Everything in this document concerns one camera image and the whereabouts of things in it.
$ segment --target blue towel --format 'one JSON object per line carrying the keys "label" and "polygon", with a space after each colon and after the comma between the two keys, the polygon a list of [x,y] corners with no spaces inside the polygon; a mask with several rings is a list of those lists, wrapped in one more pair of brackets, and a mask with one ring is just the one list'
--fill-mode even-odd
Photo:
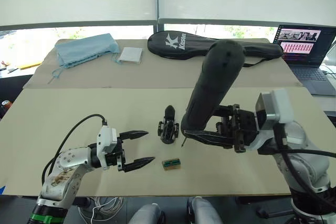
{"label": "blue towel", "polygon": [[71,42],[55,45],[55,48],[57,50],[58,62],[61,68],[72,68],[78,64],[94,60],[97,57],[110,52],[119,53],[118,44],[110,34],[77,39]]}

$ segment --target drawstring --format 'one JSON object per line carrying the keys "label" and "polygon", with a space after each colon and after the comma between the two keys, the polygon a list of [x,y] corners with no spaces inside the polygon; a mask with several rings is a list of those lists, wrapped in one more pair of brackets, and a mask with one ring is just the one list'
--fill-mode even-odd
{"label": "drawstring", "polygon": [[63,72],[64,68],[58,68],[58,69],[55,69],[51,75],[55,78],[59,78],[59,76],[61,75],[61,73]]}
{"label": "drawstring", "polygon": [[111,57],[111,59],[112,59],[115,63],[122,64],[122,62],[121,62],[120,60],[117,60],[117,56],[118,56],[118,53],[112,53],[112,57]]}

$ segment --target laptop keyboard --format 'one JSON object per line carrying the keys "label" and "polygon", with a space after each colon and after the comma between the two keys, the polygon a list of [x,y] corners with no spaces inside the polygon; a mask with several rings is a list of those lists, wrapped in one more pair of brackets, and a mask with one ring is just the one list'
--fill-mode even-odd
{"label": "laptop keyboard", "polygon": [[326,81],[325,75],[314,68],[291,68],[293,73],[301,80]]}

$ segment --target beige table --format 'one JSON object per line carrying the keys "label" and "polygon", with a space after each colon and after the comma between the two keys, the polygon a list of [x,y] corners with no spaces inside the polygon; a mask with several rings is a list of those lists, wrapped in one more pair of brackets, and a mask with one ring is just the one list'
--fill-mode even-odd
{"label": "beige table", "polygon": [[[239,103],[254,110],[260,91],[268,88],[232,88],[222,104]],[[192,89],[25,89],[0,122],[0,187],[4,194],[38,195],[41,173],[67,132],[84,116],[104,115],[118,132],[146,130],[150,134],[124,143],[128,162],[155,156],[146,167],[130,172],[96,169],[87,174],[79,196],[135,195],[270,195],[289,193],[271,156],[256,151],[236,154],[180,136],[172,145],[156,134],[164,109],[171,104],[181,122]],[[322,150],[336,152],[336,129],[305,88],[288,88],[295,120]],[[213,118],[208,129],[213,130]],[[90,119],[70,137],[66,148],[96,140],[99,119]],[[164,171],[161,161],[179,157],[179,170]],[[336,182],[336,162],[328,173]]]}
{"label": "beige table", "polygon": [[[250,42],[268,42],[267,39],[240,39]],[[71,40],[60,40],[58,43]],[[27,88],[193,88],[201,71],[204,57],[189,60],[171,60],[152,54],[147,40],[117,40],[124,47],[143,48],[139,65],[117,64],[112,54],[101,56],[70,69],[59,79],[51,73],[59,68],[56,50],[53,49],[24,86]],[[260,58],[247,57],[248,63]],[[301,87],[301,83],[283,59],[266,61],[250,68],[242,68],[233,87]]]}

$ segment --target bag strap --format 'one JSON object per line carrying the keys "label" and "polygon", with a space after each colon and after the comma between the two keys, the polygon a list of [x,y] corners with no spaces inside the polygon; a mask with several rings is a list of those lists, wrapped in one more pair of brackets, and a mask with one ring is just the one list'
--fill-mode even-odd
{"label": "bag strap", "polygon": [[255,64],[244,63],[243,67],[244,68],[249,68],[249,67],[255,66],[256,64],[262,63],[263,61],[267,61],[267,60],[273,60],[273,59],[261,59],[260,61],[258,61]]}

